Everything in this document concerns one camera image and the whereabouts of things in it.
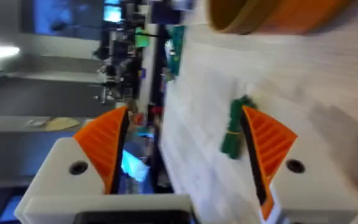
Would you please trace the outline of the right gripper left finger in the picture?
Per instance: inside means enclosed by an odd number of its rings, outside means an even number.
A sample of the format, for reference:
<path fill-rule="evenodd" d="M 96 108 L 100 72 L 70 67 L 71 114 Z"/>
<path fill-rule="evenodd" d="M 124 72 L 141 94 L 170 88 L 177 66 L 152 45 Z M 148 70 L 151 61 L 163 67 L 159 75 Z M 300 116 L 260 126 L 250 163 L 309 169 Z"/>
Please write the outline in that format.
<path fill-rule="evenodd" d="M 56 140 L 14 214 L 21 222 L 72 222 L 101 209 L 117 192 L 129 127 L 126 106 L 91 120 L 74 136 Z"/>

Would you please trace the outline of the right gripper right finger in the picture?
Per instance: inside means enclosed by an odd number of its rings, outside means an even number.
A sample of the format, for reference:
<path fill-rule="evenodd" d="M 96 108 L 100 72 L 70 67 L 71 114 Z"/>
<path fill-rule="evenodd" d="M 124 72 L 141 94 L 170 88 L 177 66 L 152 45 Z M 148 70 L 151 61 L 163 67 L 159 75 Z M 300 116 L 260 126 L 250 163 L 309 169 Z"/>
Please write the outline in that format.
<path fill-rule="evenodd" d="M 325 150 L 243 106 L 241 126 L 261 223 L 352 223 L 358 196 Z"/>

